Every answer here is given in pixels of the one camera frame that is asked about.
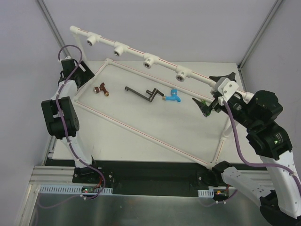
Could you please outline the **white PVC pipe frame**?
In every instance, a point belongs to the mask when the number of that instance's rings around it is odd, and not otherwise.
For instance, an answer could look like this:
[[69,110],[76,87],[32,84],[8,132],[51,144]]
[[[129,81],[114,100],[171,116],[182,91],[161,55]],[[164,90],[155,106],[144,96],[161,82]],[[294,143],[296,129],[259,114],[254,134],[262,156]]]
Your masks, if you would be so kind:
[[[213,81],[212,79],[206,77],[206,76],[203,76],[199,73],[196,73],[194,71],[192,71],[190,68],[187,68],[187,67],[184,67],[184,66],[181,66],[181,65],[175,65],[173,63],[170,63],[156,55],[153,55],[153,54],[150,54],[150,53],[145,53],[145,52],[142,52],[142,51],[139,51],[139,50],[136,50],[132,47],[129,47],[128,45],[125,45],[123,43],[120,43],[118,41],[112,41],[110,39],[107,39],[107,38],[104,38],[103,36],[99,35],[99,34],[96,34],[96,33],[93,33],[93,32],[88,32],[88,31],[85,31],[85,30],[82,30],[76,26],[71,26],[70,27],[70,31],[71,33],[73,34],[75,40],[76,40],[76,43],[79,47],[79,49],[82,51],[82,55],[83,55],[83,58],[84,60],[86,60],[86,55],[84,53],[84,50],[82,50],[82,45],[81,45],[81,42],[79,40],[79,35],[82,35],[82,36],[85,36],[87,37],[87,44],[89,46],[93,46],[95,45],[97,42],[98,43],[103,43],[103,44],[106,44],[108,46],[111,46],[111,47],[114,47],[114,50],[113,50],[113,53],[115,56],[121,56],[123,53],[129,53],[129,54],[132,54],[132,55],[135,55],[137,57],[141,57],[144,59],[143,61],[143,66],[145,68],[148,68],[150,69],[153,65],[160,65],[162,67],[165,67],[167,69],[170,69],[172,71],[175,71],[176,72],[176,79],[177,81],[179,82],[183,82],[186,78],[193,78],[195,80],[198,80],[204,84],[207,84],[209,85],[211,88],[213,88],[217,82]],[[116,67],[119,67],[123,70],[126,70],[126,71],[129,71],[129,72],[132,72],[132,73],[135,73],[139,76],[142,76],[146,79],[149,79],[151,81],[154,81],[154,82],[157,82],[159,84],[162,84],[162,85],[165,85],[165,86],[168,86],[170,88],[176,88],[178,91],[181,91],[185,94],[188,94],[192,97],[196,97],[196,98],[199,98],[199,99],[202,99],[202,100],[205,100],[206,102],[213,102],[212,99],[206,97],[206,96],[203,96],[203,95],[200,95],[200,94],[197,94],[197,93],[194,93],[188,89],[185,89],[183,87],[180,87],[180,86],[176,86],[175,84],[172,84],[172,83],[169,83],[165,80],[162,80],[162,79],[159,79],[157,77],[154,77],[150,74],[147,74],[147,73],[143,73],[139,70],[136,70],[134,68],[131,68],[131,67],[128,67],[126,65],[123,65],[123,64],[120,64],[120,63],[117,63],[116,61],[112,61],[111,59],[107,58],[103,65],[95,72],[95,76],[98,76],[98,74],[101,72],[101,69],[104,69],[105,66],[107,65],[112,65],[112,66],[116,66]],[[233,94],[232,96],[234,96],[234,91],[236,91],[238,94],[241,94],[242,95],[242,100],[243,101],[246,101],[247,103],[251,100],[251,98],[254,96],[253,93],[250,93],[250,92],[245,92],[245,91],[241,91],[239,89],[234,89],[232,88],[231,90],[233,90]],[[159,94],[159,91],[158,89],[154,89],[153,92],[151,92],[150,90],[146,90],[146,93],[150,95],[150,100],[152,100],[156,94]],[[140,134],[142,134],[143,136],[145,136],[146,138],[149,138],[151,142],[153,141],[157,141],[158,144],[162,144],[161,146],[163,146],[164,148],[170,148],[171,151],[173,152],[177,152],[178,154],[208,168],[208,169],[211,169],[213,165],[215,165],[215,160],[213,163],[209,163],[209,162],[206,162],[206,161],[203,161],[201,159],[198,159],[192,155],[189,155],[179,149],[176,149],[172,146],[169,146],[168,144],[166,143],[162,143],[160,140],[157,140],[155,139],[154,137],[148,137],[147,134],[144,134],[140,131],[136,131]]]

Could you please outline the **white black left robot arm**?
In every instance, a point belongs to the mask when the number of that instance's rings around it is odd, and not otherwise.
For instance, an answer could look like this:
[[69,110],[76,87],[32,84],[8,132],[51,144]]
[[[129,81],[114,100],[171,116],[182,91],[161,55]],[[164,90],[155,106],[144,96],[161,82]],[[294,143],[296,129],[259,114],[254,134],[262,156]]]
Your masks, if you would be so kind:
[[60,63],[63,70],[60,72],[58,89],[51,99],[41,103],[46,127],[48,133],[60,140],[72,155],[74,175],[95,183],[100,173],[95,169],[95,161],[80,138],[79,118],[72,103],[79,89],[95,75],[84,61],[67,57]]

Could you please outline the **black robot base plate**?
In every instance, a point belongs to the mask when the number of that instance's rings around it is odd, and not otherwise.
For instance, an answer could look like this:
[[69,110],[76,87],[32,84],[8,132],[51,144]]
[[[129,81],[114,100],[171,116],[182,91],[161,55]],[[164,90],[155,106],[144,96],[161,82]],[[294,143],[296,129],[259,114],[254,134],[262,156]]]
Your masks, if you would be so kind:
[[71,167],[74,184],[92,196],[111,191],[118,195],[197,197],[201,190],[214,189],[225,199],[236,187],[223,182],[218,169],[209,170],[198,163],[95,161],[92,168],[79,169],[73,160],[48,159],[46,166]]

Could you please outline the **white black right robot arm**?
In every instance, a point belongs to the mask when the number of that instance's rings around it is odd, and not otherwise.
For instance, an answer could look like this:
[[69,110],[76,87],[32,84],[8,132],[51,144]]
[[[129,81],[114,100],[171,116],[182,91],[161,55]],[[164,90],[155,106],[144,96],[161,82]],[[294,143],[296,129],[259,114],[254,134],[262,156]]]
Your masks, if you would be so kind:
[[212,166],[204,180],[211,186],[224,184],[235,187],[253,201],[262,216],[273,226],[298,226],[301,223],[301,181],[293,160],[292,143],[286,130],[276,123],[283,107],[270,91],[259,90],[250,98],[240,94],[235,73],[212,76],[213,102],[197,101],[204,116],[210,112],[224,112],[231,126],[246,128],[250,146],[261,163],[248,162],[254,168],[265,167],[273,183],[267,189],[244,177],[227,161]]

